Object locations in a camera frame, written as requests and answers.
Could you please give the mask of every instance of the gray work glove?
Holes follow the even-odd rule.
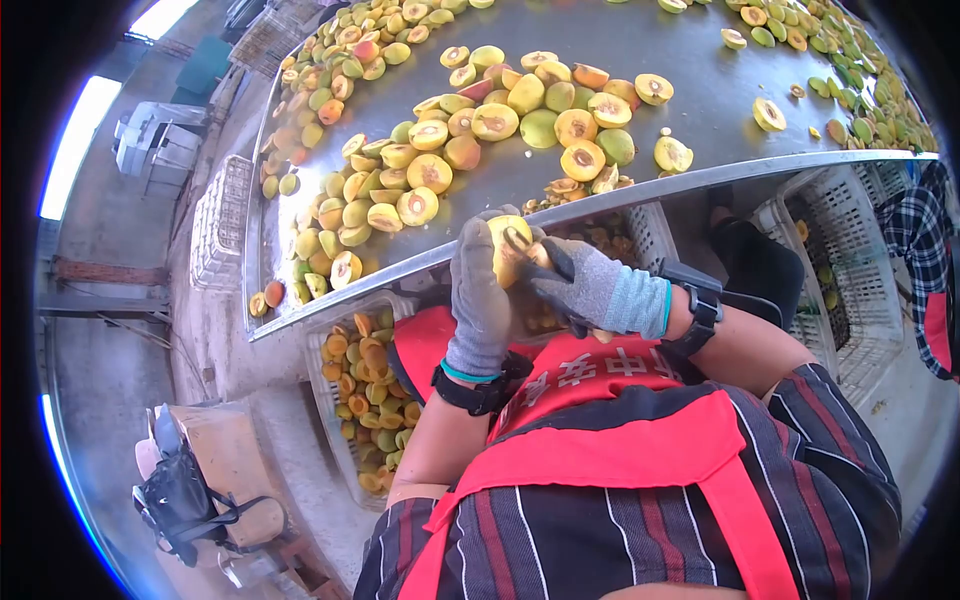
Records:
[[[519,216],[520,211],[505,204],[464,223],[450,259],[450,300],[457,329],[441,366],[448,375],[466,381],[496,379],[510,344],[510,301],[493,274],[493,239],[487,227],[487,221],[505,214]],[[534,236],[542,235],[535,228]]]
[[[658,340],[666,332],[670,282],[611,260],[586,242],[545,237],[540,242],[553,271],[523,263],[520,277],[537,296],[570,321],[578,335],[586,327],[639,333]]]

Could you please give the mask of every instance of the metal table edge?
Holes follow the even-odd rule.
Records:
[[[260,140],[257,137],[257,148]],[[936,153],[923,153],[914,155],[905,150],[835,150],[826,152],[806,153],[789,156],[773,156],[769,158],[758,158],[756,160],[747,160],[726,165],[718,165],[690,171],[671,177],[657,180],[642,181],[629,187],[615,189],[612,192],[591,196],[586,202],[575,202],[555,206],[549,210],[537,212],[527,218],[530,225],[542,228],[561,225],[572,221],[584,219],[590,215],[609,212],[629,206],[647,204],[658,201],[663,196],[685,192],[687,190],[700,187],[710,187],[721,183],[728,183],[736,180],[747,180],[756,177],[775,175],[789,171],[802,171],[816,167],[833,166],[841,164],[850,164],[854,162],[875,162],[880,160],[937,160],[939,155]],[[259,219],[260,210],[252,210],[253,200],[251,199],[251,210],[248,212],[248,228],[252,222],[256,227],[256,237],[250,235],[248,229],[247,247],[244,255],[244,299],[247,294],[247,269],[249,267],[249,253],[251,240],[256,244],[259,240]],[[425,269],[431,269],[444,264],[453,255],[453,249],[456,242],[447,242],[427,252],[422,252],[416,256],[411,256],[397,264],[385,267],[376,273],[363,277],[350,284],[349,287],[342,290],[336,290],[326,294],[320,299],[307,303],[300,310],[288,313],[278,317],[269,323],[266,323],[254,330],[251,330],[250,313],[246,312],[248,341],[255,342],[268,335],[275,333],[284,327],[302,321],[307,317],[316,314],[336,305],[342,301],[358,298],[369,292],[384,287],[405,276],[418,273]],[[256,253],[256,260],[259,260],[259,252]]]

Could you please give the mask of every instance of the black bag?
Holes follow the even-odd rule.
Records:
[[[164,406],[156,423],[157,433],[169,419]],[[237,554],[256,552],[271,540],[252,546],[237,546],[228,541],[224,525],[237,522],[240,515],[264,500],[274,500],[280,504],[283,528],[278,536],[287,535],[287,513],[278,500],[263,495],[237,506],[232,493],[223,496],[206,485],[197,459],[186,444],[179,443],[176,449],[170,448],[169,440],[166,449],[161,444],[160,455],[164,457],[163,460],[156,464],[156,470],[142,486],[133,488],[133,506],[154,531],[157,546],[161,550],[176,555],[187,566],[197,564],[197,549],[192,540],[213,540]],[[218,514],[213,499],[226,505],[228,510],[222,515]],[[169,550],[162,545],[163,541],[170,546]]]

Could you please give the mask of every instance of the red apron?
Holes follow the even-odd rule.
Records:
[[[453,333],[444,324],[448,314],[431,314],[429,322],[418,315],[397,326],[397,352],[424,398],[432,392],[427,370],[432,372],[440,362]],[[406,326],[412,322],[419,326]],[[489,442],[563,408],[616,398],[627,386],[657,391],[682,385],[657,352],[658,343],[618,336],[604,345],[592,338],[556,336],[536,355],[530,376],[501,413]],[[623,452],[624,447],[631,451]],[[433,535],[411,567],[400,600],[437,596],[449,527],[462,499],[490,488],[550,484],[628,490],[697,484],[748,595],[798,598],[773,525],[740,461],[745,447],[732,402],[722,391],[658,420],[635,420],[600,431],[544,427],[491,445],[469,464],[456,490],[434,508],[424,527]]]

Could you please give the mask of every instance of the cardboard box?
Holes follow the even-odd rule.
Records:
[[[212,490],[223,495],[232,492],[237,505],[261,495],[276,498],[257,503],[226,526],[233,543],[250,546],[276,537],[283,529],[283,511],[277,502],[284,499],[270,482],[250,417],[229,408],[192,406],[171,406],[170,415]],[[214,505],[221,515],[228,510],[216,500]]]

